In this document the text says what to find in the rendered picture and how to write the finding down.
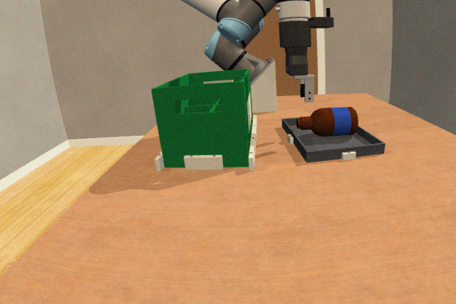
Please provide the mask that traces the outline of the green crate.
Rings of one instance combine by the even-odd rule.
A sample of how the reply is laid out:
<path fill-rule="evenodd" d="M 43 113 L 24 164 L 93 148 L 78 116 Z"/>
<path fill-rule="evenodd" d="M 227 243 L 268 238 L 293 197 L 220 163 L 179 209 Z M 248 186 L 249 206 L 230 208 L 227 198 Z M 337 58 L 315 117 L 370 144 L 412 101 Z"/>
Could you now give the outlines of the green crate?
<path fill-rule="evenodd" d="M 185 168 L 185 155 L 222 155 L 223 167 L 249 166 L 246 77 L 251 84 L 249 69 L 188 73 L 151 89 L 165 168 Z M 203 83 L 217 80 L 235 82 Z"/>

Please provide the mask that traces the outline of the blue and brown bottle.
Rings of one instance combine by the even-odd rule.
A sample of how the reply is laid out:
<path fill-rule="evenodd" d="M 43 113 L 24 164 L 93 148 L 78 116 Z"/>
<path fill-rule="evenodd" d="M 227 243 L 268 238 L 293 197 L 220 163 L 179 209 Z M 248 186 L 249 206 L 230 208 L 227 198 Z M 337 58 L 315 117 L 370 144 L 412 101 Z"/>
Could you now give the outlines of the blue and brown bottle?
<path fill-rule="evenodd" d="M 358 115 L 352 107 L 319 108 L 311 116 L 297 118 L 296 126 L 321 137 L 353 135 L 358 129 Z"/>

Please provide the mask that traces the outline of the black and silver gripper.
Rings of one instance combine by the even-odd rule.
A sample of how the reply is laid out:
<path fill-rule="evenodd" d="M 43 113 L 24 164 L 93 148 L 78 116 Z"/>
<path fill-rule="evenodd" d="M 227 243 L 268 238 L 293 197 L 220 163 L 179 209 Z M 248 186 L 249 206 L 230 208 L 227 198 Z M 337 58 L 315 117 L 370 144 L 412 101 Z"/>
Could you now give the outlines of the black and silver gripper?
<path fill-rule="evenodd" d="M 309 75 L 307 48 L 311 46 L 311 28 L 333 27 L 330 8 L 326 17 L 310 17 L 309 1 L 283 1 L 279 11 L 280 47 L 285 48 L 286 73 L 300 79 L 300 97 L 305 103 L 314 102 L 314 75 Z M 304 87 L 305 84 L 305 87 Z"/>

